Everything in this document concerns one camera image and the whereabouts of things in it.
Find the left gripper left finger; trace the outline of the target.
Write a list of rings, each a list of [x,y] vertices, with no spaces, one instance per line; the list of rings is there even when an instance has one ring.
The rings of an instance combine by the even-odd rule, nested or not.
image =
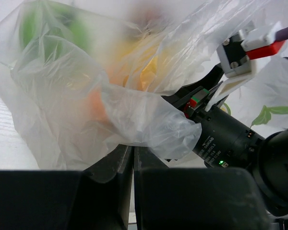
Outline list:
[[[0,170],[0,230],[125,230],[133,147],[83,171]]]

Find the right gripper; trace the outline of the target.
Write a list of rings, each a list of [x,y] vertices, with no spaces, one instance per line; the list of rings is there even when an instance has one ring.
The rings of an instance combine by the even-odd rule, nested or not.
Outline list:
[[[221,109],[224,100],[205,108],[220,87],[223,70],[219,64],[199,82],[180,88],[167,102],[200,124],[202,132],[193,152],[207,167],[250,169],[263,137]]]

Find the orange fake fruit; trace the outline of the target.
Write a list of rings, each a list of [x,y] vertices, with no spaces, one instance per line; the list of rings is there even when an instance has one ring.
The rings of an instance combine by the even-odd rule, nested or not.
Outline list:
[[[102,102],[101,87],[92,89],[87,95],[88,110],[90,119],[102,124],[110,124],[105,106]]]

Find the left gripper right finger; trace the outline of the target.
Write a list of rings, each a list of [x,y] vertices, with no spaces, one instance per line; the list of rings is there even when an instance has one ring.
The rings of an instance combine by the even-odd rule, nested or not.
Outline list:
[[[134,149],[140,230],[268,230],[271,220],[252,176],[240,168],[170,168]]]

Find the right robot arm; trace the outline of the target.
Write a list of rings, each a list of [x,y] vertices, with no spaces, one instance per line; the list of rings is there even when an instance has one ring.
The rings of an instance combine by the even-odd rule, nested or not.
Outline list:
[[[260,188],[267,210],[277,217],[287,215],[288,129],[264,138],[222,110],[221,102],[205,111],[220,88],[222,75],[221,66],[216,65],[202,80],[165,100],[201,125],[193,151],[207,167],[246,169]]]

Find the translucent plastic bag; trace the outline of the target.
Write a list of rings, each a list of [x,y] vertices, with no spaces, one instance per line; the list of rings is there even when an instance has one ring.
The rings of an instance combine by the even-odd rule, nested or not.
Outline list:
[[[41,169],[83,170],[119,144],[148,147],[163,159],[188,155],[202,127],[163,96],[203,79],[217,47],[250,21],[288,26],[288,0],[52,0],[76,8],[92,50],[61,39],[61,56],[45,60],[44,44],[58,37],[20,47],[20,16],[30,1],[0,22],[0,97]],[[166,68],[164,78],[152,92],[111,84],[107,74],[115,44],[131,38],[127,14],[142,1],[165,4],[173,16],[164,31],[151,34],[162,37],[158,50],[169,52],[157,69]],[[108,125],[90,119],[87,95],[97,87]]]

